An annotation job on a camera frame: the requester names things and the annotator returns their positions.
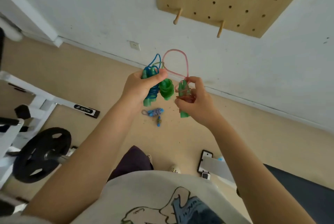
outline forearm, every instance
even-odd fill
[[[119,100],[47,181],[23,214],[69,223],[97,200],[111,173],[134,114]]]
[[[209,129],[254,223],[315,223],[223,117]]]

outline white shoe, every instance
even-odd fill
[[[180,170],[180,168],[176,164],[174,164],[171,167],[169,167],[168,171],[173,172],[173,173],[179,173],[179,174],[181,174],[181,170]]]
[[[147,154],[146,156],[148,157],[148,159],[150,159],[150,163],[153,165],[152,155]]]

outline jump rope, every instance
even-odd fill
[[[165,62],[164,62],[165,57],[169,52],[172,52],[172,51],[176,51],[184,55],[185,60],[186,60],[186,67],[187,67],[187,76],[178,74],[166,68]],[[189,87],[189,79],[188,79],[189,78],[189,66],[188,66],[187,55],[181,50],[170,49],[164,54],[164,56],[162,57],[162,61],[161,61],[161,56],[159,53],[157,53],[153,61],[144,68],[143,73],[142,73],[142,79],[146,79],[153,75],[158,74],[159,69],[161,68],[165,68],[169,73],[180,76],[184,79],[181,80],[178,84],[178,87],[175,86],[175,88],[174,88],[172,80],[168,78],[166,78],[159,84],[150,88],[147,97],[144,99],[144,102],[143,102],[144,106],[145,107],[150,106],[151,102],[156,101],[156,98],[159,92],[165,100],[169,100],[171,96],[174,94],[174,91],[179,93],[179,95],[176,98],[182,99],[188,103],[194,103],[196,100],[196,97],[191,93],[191,89]],[[160,115],[163,111],[164,110],[162,108],[157,108],[157,109],[150,110],[150,111],[143,110],[142,114],[148,115],[148,116],[154,116],[154,115]],[[186,112],[180,111],[180,116],[182,118],[182,117],[188,117],[189,115]]]

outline wall socket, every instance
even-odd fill
[[[130,46],[131,46],[132,49],[136,49],[136,50],[140,51],[140,46],[137,42],[130,41]]]

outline black weight plate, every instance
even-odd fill
[[[22,148],[13,166],[14,177],[23,183],[34,183],[49,175],[59,163],[56,160],[45,160],[45,154],[53,151],[54,155],[67,154],[71,146],[71,134],[66,129],[53,127],[38,133]]]

